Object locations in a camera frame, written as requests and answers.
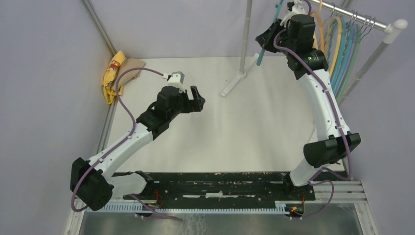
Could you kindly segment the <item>yellow patterned cloth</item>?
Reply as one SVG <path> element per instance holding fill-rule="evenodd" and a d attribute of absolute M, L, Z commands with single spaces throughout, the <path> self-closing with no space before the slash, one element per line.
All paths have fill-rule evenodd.
<path fill-rule="evenodd" d="M 124 53 L 121 50 L 118 51 L 111 59 L 107 67 L 107 70 L 103 76 L 103 82 L 102 82 L 103 95 L 104 95 L 105 101 L 109 105 L 113 103 L 116 97 L 116 93 L 112 89 L 112 85 L 115 82 L 118 70 L 121 64 L 125 61 L 125 59 L 126 57 Z"/>

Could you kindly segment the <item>blue wavy hanger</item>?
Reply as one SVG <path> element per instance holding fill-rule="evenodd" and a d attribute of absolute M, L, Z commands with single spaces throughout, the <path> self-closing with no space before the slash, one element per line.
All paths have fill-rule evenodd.
<path fill-rule="evenodd" d="M 332 86 L 333 91 L 337 91 L 340 88 L 341 78 L 346 71 L 346 64 L 347 64 L 349 56 L 352 53 L 353 40 L 355 39 L 354 26 L 352 26 L 351 23 L 347 23 L 346 21 L 345 23 L 346 23 L 346 29 L 345 29 L 346 42 L 343 43 L 343 47 L 340 49 L 340 53 L 337 58 L 335 69 L 333 71 L 333 74 L 330 76 L 330 84 Z M 329 64 L 331 63 L 332 55 L 334 54 L 333 49 L 335 48 L 335 43 L 336 43 L 336 38 L 337 38 L 337 29 L 335 29 L 334 33 L 335 35 L 333 36 L 333 40 L 332 40 Z"/>
<path fill-rule="evenodd" d="M 360 31 L 354 20 L 331 18 L 326 31 L 325 53 L 329 58 L 329 73 L 333 92 L 339 96 L 346 85 L 360 46 Z"/>

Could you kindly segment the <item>white garment rack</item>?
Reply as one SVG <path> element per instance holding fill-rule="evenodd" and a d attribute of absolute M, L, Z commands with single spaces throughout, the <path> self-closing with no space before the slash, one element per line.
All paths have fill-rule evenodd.
<path fill-rule="evenodd" d="M 330 10 L 332 13 L 347 17 L 354 22 L 359 22 L 363 26 L 370 27 L 371 29 L 375 28 L 386 34 L 380 45 L 376 48 L 370 58 L 365 62 L 361 69 L 356 73 L 355 78 L 353 79 L 351 85 L 345 91 L 345 94 L 341 96 L 340 101 L 343 102 L 351 91 L 357 86 L 359 81 L 365 76 L 365 74 L 370 70 L 373 64 L 378 60 L 380 55 L 386 50 L 386 48 L 392 44 L 400 33 L 405 30 L 408 26 L 408 22 L 405 19 L 396 20 L 392 24 L 385 24 L 381 21 L 377 21 L 374 18 L 368 16 L 363 16 L 356 11 L 351 11 L 347 9 L 350 6 L 352 1 L 345 0 L 340 6 L 336 6 L 334 3 L 326 3 L 323 1 L 322 8 Z M 308 4 L 319 5 L 319 0 L 310 0 Z M 248 0 L 246 3 L 246 15 L 245 23 L 243 30 L 243 43 L 241 48 L 240 64 L 239 69 L 236 71 L 235 78 L 221 91 L 222 97 L 227 97 L 228 94 L 237 86 L 239 81 L 247 77 L 247 72 L 250 68 L 257 62 L 259 54 L 256 53 L 251 60 L 248 61 L 248 66 L 245 67 L 245 61 L 247 58 L 247 48 L 248 48 L 248 34 L 250 28 L 250 18 L 252 12 L 253 1 Z"/>

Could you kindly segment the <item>beige cloth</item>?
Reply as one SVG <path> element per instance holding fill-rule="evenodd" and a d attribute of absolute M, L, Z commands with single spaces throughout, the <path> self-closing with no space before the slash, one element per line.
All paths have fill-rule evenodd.
<path fill-rule="evenodd" d="M 119 77 L 126 72 L 129 69 L 133 68 L 144 68 L 146 65 L 146 62 L 141 59 L 136 58 L 128 58 L 123 61 L 123 63 L 120 65 L 118 72 L 116 74 L 116 78 L 112 82 L 111 89 L 115 91 L 115 84 L 116 81 L 119 79 Z M 119 87 L 119 94 L 121 94 L 121 86 L 128 83 L 130 80 L 135 79 L 138 77 L 141 73 L 141 70 L 134 70 L 126 73 L 119 81 L 118 87 Z"/>

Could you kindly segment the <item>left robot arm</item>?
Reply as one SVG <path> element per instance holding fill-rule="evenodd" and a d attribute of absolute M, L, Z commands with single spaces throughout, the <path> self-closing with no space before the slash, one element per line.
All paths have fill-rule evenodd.
<path fill-rule="evenodd" d="M 116 176 L 115 172 L 138 150 L 154 141 L 169 128 L 171 121 L 179 114 L 201 112 L 206 100 L 196 86 L 190 86 L 193 98 L 187 92 L 180 92 L 173 86 L 165 86 L 156 101 L 137 119 L 133 126 L 117 143 L 107 147 L 87 160 L 76 159 L 72 163 L 70 190 L 71 207 L 76 208 L 75 199 L 83 201 L 87 208 L 97 211 L 110 200 L 128 194 L 137 194 L 142 199 L 154 193 L 151 178 L 141 171 Z"/>

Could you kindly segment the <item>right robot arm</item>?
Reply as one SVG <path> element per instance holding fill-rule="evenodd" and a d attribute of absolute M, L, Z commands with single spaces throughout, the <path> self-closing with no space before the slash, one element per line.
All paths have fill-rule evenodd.
<path fill-rule="evenodd" d="M 295 200 L 302 186 L 310 183 L 328 166 L 349 158 L 360 143 L 359 133 L 352 133 L 342 117 L 331 87 L 328 63 L 324 53 L 313 46 L 316 24 L 314 18 L 299 14 L 286 22 L 275 19 L 271 26 L 256 37 L 260 46 L 272 53 L 286 56 L 287 65 L 307 94 L 312 109 L 317 141 L 303 147 L 303 160 L 289 173 L 283 195 Z"/>

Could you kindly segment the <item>orange wavy hanger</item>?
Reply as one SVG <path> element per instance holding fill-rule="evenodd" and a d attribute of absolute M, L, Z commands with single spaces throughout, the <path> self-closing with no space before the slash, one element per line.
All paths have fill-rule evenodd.
<path fill-rule="evenodd" d="M 324 22 L 321 18 L 321 10 L 313 10 L 311 16 L 317 19 L 318 23 L 318 33 L 320 36 L 319 49 L 324 52 L 326 58 L 328 58 L 329 53 L 329 26 L 332 24 L 332 17 L 327 18 Z"/>

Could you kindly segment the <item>yellow wavy hanger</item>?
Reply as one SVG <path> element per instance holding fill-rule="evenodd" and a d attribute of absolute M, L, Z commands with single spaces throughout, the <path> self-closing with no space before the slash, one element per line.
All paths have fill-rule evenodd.
<path fill-rule="evenodd" d="M 335 35 L 334 31 L 337 29 L 337 38 L 335 43 L 335 48 L 333 49 L 334 54 L 332 55 L 331 63 L 329 64 L 329 75 L 333 74 L 333 71 L 335 69 L 335 65 L 337 62 L 337 58 L 340 53 L 340 49 L 343 47 L 343 43 L 346 42 L 345 38 L 345 29 L 346 29 L 346 23 L 341 17 L 331 17 L 328 25 L 327 25 L 327 31 L 326 35 L 324 37 L 325 39 L 325 46 L 324 46 L 324 52 L 327 56 L 327 59 L 330 58 L 330 52 L 331 52 L 331 46 L 332 46 L 332 40 L 333 36 Z"/>

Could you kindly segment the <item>peach plastic hanger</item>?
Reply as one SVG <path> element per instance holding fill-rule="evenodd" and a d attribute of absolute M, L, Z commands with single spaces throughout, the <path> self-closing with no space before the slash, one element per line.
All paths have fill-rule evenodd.
<path fill-rule="evenodd" d="M 313 10 L 311 12 L 311 16 L 317 19 L 318 22 L 318 30 L 319 30 L 319 36 L 320 36 L 320 50 L 324 51 L 324 30 L 323 30 L 323 22 L 321 20 L 320 12 L 323 6 L 323 1 L 319 0 L 319 8 L 318 10 Z"/>

